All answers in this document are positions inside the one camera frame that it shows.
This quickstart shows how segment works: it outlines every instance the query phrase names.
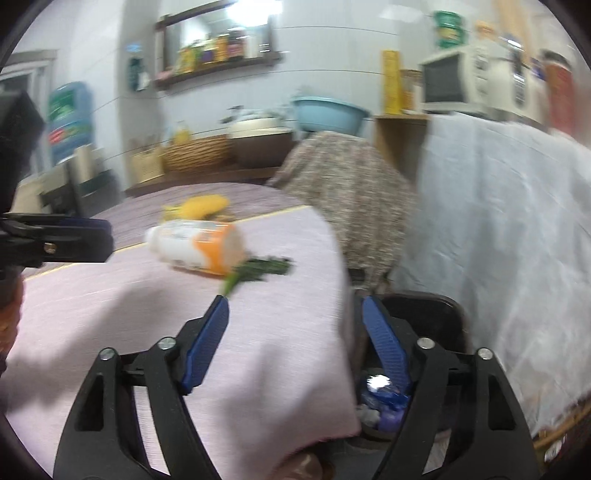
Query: green herb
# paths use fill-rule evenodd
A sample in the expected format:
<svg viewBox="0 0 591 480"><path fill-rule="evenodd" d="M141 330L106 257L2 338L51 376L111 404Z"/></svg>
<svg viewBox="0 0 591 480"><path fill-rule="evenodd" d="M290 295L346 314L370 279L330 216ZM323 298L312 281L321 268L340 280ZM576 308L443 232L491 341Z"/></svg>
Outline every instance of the green herb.
<svg viewBox="0 0 591 480"><path fill-rule="evenodd" d="M265 274L287 275L291 269L290 258L249 258L234 268L224 281L222 295L227 297L242 282L261 281Z"/></svg>

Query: blue basin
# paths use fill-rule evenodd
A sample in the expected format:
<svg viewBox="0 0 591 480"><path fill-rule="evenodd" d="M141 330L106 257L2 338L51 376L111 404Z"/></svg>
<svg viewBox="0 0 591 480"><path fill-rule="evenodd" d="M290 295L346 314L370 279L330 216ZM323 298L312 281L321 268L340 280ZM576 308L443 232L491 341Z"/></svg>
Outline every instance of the blue basin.
<svg viewBox="0 0 591 480"><path fill-rule="evenodd" d="M358 135L363 119L370 115L363 108L333 98L297 97L292 103L296 120L306 132L328 130Z"/></svg>

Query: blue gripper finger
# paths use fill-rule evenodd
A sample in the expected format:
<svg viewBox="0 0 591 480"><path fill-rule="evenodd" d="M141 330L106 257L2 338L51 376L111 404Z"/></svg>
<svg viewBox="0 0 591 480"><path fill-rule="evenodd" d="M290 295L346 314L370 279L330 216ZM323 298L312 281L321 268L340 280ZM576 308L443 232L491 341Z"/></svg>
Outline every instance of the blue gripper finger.
<svg viewBox="0 0 591 480"><path fill-rule="evenodd" d="M213 355L228 326L229 318L228 300L222 298L187 352L185 372L181 381L186 391L189 392L203 383Z"/></svg>
<svg viewBox="0 0 591 480"><path fill-rule="evenodd" d="M363 324L382 362L385 375L401 393L406 393L411 383L406 352L372 297L363 300L362 314Z"/></svg>

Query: bowl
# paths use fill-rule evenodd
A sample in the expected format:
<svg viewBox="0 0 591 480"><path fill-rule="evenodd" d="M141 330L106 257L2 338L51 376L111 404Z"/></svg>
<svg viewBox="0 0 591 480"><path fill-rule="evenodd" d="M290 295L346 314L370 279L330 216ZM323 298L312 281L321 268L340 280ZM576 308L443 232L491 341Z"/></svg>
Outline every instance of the bowl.
<svg viewBox="0 0 591 480"><path fill-rule="evenodd" d="M249 130L261 130L263 128L277 128L281 126L281 120L278 118L252 118L250 120L239 120L228 125L226 135L232 137L240 132Z"/></svg>
<svg viewBox="0 0 591 480"><path fill-rule="evenodd" d="M307 132L358 135L363 119L370 115L361 107L332 98L297 97L292 103L300 128Z"/></svg>
<svg viewBox="0 0 591 480"><path fill-rule="evenodd" d="M263 128L234 134L230 144L245 168L280 167L294 146L291 128Z"/></svg>

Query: pink tablecloth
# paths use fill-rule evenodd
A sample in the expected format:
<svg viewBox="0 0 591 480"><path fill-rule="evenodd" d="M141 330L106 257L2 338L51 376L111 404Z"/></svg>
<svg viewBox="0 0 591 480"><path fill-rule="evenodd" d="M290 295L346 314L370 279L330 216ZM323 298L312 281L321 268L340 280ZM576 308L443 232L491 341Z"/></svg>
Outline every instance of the pink tablecloth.
<svg viewBox="0 0 591 480"><path fill-rule="evenodd" d="M288 276L240 286L205 382L186 397L224 480L264 479L288 454L357 433L347 359L352 319L343 258L311 207L239 222L255 255L294 259ZM0 381L7 417L48 472L76 392L97 352L147 349L201 316L221 282L175 271L145 246L104 265L74 265L26 282L19 338ZM167 471L147 395L138 418L151 465Z"/></svg>

